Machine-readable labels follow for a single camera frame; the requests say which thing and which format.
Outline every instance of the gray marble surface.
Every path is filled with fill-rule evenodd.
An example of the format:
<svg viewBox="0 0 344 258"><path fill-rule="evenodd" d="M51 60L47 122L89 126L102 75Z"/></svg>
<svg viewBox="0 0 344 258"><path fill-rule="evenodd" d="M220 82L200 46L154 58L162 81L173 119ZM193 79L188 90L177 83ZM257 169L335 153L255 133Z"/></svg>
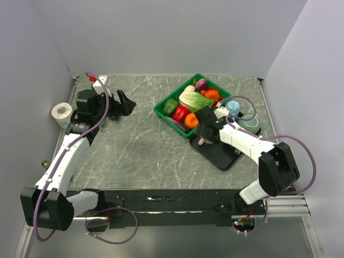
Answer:
<svg viewBox="0 0 344 258"><path fill-rule="evenodd" d="M105 121L78 165L69 188L240 189L257 179L257 165L245 155L230 170L218 170L153 111L154 105L190 77L112 76L111 92L123 90L137 106L130 116L122 117L120 121ZM232 95L250 97L256 104L262 135L273 135L256 78L206 77ZM73 108L76 108L76 94L90 86L85 76L77 79ZM238 101L243 113L252 113L249 103Z"/></svg>

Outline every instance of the white wall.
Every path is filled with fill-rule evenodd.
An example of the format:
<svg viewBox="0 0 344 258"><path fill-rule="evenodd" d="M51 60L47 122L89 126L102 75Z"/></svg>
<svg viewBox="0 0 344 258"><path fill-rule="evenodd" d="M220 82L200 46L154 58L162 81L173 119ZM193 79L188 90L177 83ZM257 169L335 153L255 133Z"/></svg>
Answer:
<svg viewBox="0 0 344 258"><path fill-rule="evenodd" d="M325 257L335 258L344 257L343 24L342 0L308 0L263 81L277 132L303 139L315 156L305 196ZM310 162L300 148L296 155L304 186Z"/></svg>
<svg viewBox="0 0 344 258"><path fill-rule="evenodd" d="M59 128L51 108L72 77L29 0L0 8L0 257L13 257L24 226L20 193L44 173Z"/></svg>
<svg viewBox="0 0 344 258"><path fill-rule="evenodd" d="M31 0L73 75L264 78L306 0Z"/></svg>

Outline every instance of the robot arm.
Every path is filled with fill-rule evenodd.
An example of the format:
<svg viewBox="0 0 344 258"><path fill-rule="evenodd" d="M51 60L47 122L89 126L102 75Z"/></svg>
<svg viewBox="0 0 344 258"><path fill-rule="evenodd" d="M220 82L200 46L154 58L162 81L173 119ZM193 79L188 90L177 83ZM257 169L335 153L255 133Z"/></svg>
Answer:
<svg viewBox="0 0 344 258"><path fill-rule="evenodd" d="M281 142L262 141L251 134L240 131L241 128L232 121L229 125L225 117L217 118L209 107L195 112L199 126L195 133L203 139L224 142L245 153L258 165L259 179L240 190L236 207L245 209L257 200L277 196L300 177L290 147Z"/></svg>
<svg viewBox="0 0 344 258"><path fill-rule="evenodd" d="M23 206L26 223L33 226L33 216L38 196L47 181L50 181L40 206L37 224L38 227L65 231L73 221L73 218L88 210L102 210L105 205L105 195L98 189L84 189L77 195L66 198L68 184L84 153L91 146L99 127L81 138L72 147L68 145L81 134L96 125L105 112L105 94L96 90L83 90L77 95L77 109L71 116L71 121L66 129L63 143L54 158L50 168L35 184L34 188L24 188L20 200ZM125 94L118 90L120 102L114 99L113 94L109 98L109 111L107 117L118 120L119 116L129 116L136 103L129 100ZM54 165L60 159L62 152L68 148L61 160L54 176L49 178Z"/></svg>

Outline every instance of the cable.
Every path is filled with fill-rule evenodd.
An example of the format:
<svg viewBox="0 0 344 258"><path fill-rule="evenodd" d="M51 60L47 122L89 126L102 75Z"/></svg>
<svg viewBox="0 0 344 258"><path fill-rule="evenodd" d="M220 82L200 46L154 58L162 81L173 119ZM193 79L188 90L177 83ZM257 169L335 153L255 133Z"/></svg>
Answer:
<svg viewBox="0 0 344 258"><path fill-rule="evenodd" d="M253 230L251 230L249 232L241 232L241 231L236 231L236 232L239 233L239 234L244 234L244 235L252 234L252 233L256 232L257 230L259 230L259 228L261 228L261 226L263 226L267 216L268 216L268 201L265 200L265 213L264 213L264 217L263 217L262 222L260 222L260 224L257 227L255 227Z"/></svg>
<svg viewBox="0 0 344 258"><path fill-rule="evenodd" d="M106 240L104 238L101 238L93 233L91 233L88 229L87 229L87 226L89 223L91 222L95 222L95 221L108 221L106 219L92 219L92 220L89 220L85 223L85 230L86 230L86 235L90 235L100 241L103 241L105 243L109 243L111 245L121 245L122 243L127 243L129 242L136 234L138 228L139 228L139 223L138 223L138 218L136 217L135 213L132 212L131 210L127 209L127 208L124 208L124 207L112 207L112 208L108 208L108 209L105 209L103 211L100 211L100 212L104 212L104 211L111 211L111 210L124 210L124 211L127 211L129 213L131 213L133 216L134 216L134 219L135 219L135 229L134 229L134 232L131 234L131 236L129 236L129 238L127 238L126 240L124 241L121 241L121 242L112 242L112 241L109 241L109 240Z"/></svg>
<svg viewBox="0 0 344 258"><path fill-rule="evenodd" d="M33 231L34 231L34 235L36 236L37 240L40 241L40 242L45 242L47 241L48 239L51 238L51 236L55 233L55 230L52 230L49 234L48 237L46 238L42 238L39 233L38 233L38 225L37 225L37 219L38 219L38 212L39 212L39 206L42 202L42 199L43 199L43 195L45 193L45 191L47 190L49 184L52 182L52 178L55 174L55 172L57 171L63 157L65 156L65 154L67 153L67 151L70 149L70 147L72 147L74 144L76 144L81 138L84 138L87 134L89 134L90 132L92 132L94 129L96 129L103 121L104 119L106 118L106 116L108 115L108 110L109 110L109 94L108 94L108 91L105 87L105 85L103 84L103 82L98 78L98 76L95 76L94 74L90 73L90 72L87 72L86 73L86 76L88 78L90 78L91 76L93 76L95 79L97 79L97 81L101 84L104 92L105 92L105 98L106 98L106 107L105 107L105 111L104 111L104 114L102 116L102 118L100 119L100 121L94 125L92 128L88 129L86 132L84 132L83 134L81 134L79 137L77 137L74 141L72 141L61 153L61 155L58 157L51 173L49 174L48 176L48 179L45 183L45 185L43 186L39 196L38 196L38 199L37 199L37 202L36 202L36 206L34 208L34 213L33 213Z"/></svg>
<svg viewBox="0 0 344 258"><path fill-rule="evenodd" d="M243 218L240 218L240 219L238 219L238 221L244 221L244 220L248 220L248 219L249 219L249 217L251 217L252 213L253 213L253 210L250 210L250 212L249 212L249 215L248 215L248 216L246 216L246 217L243 217Z"/></svg>
<svg viewBox="0 0 344 258"><path fill-rule="evenodd" d="M243 99L246 99L247 101L249 101L253 107L253 115L252 117L250 117L249 119L242 119L240 117L237 117L237 116L234 116L234 115L231 115L229 114L228 116L226 116L226 122L233 128L236 128L231 122L230 122L230 118L234 117L236 119L239 119L239 120L244 120L244 121L249 121L249 120L252 120L255 115L256 115L256 107L254 106L254 103L247 97L245 96L232 96L232 97L229 97L229 98L225 98L223 99L220 103L222 103L223 101L228 101L232 98L243 98ZM244 132L246 134L249 134L255 138L258 138L257 135L253 134L253 133L250 133L248 131L246 131L245 129L242 129L242 128L239 128L238 129L240 132ZM315 182L316 180L316 177L317 177L317 165L316 165L316 161L313 157L313 154L311 153L310 149L307 147L306 144L304 144L300 139L294 137L294 136L291 136L291 135L288 135L288 134L281 134L281 135L277 135L277 136L274 136L274 137L265 137L265 138L260 138L260 140L262 141L270 141L270 140L275 140L275 139L279 139L279 138L289 138L289 139L292 139L294 141L296 141L297 143L299 143L304 149L305 151L307 152L308 156L310 157L310 160L312 162L312 167L313 167L313 173L312 173L312 178L310 180L310 182L308 183L308 185L306 185L305 187L303 187L302 189L300 190L295 190L295 191L292 191L292 192L286 192L284 193L284 195L294 195L294 194L301 194L302 192L305 192L306 190L308 190L312 185L313 183Z"/></svg>

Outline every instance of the green plastic tray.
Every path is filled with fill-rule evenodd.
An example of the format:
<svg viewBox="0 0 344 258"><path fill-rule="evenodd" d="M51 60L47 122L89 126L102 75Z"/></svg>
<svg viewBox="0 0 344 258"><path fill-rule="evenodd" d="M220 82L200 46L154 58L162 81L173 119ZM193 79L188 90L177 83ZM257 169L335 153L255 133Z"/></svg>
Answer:
<svg viewBox="0 0 344 258"><path fill-rule="evenodd" d="M167 119L167 117L163 114L163 107L165 105L165 102L172 98L176 101L178 101L179 95L184 91L184 89L191 85L194 78L200 80L200 79L206 79L208 81L208 87L209 88L214 88L214 89L219 89L220 91L220 96L222 98L227 98L230 97L231 94L229 94L227 91L225 91L223 88L217 86L215 83L210 81L208 78L204 77L202 74L195 74L193 77L188 79L183 85L181 85L178 89L173 91L169 96L167 96L164 100L162 100L159 104L157 104L153 110L157 114L158 117L160 117L165 123L167 123L169 126L171 126L174 130L176 130L182 137L188 139L192 134L194 133L195 129L192 129L189 133L184 133L178 126L173 124L170 120Z"/></svg>

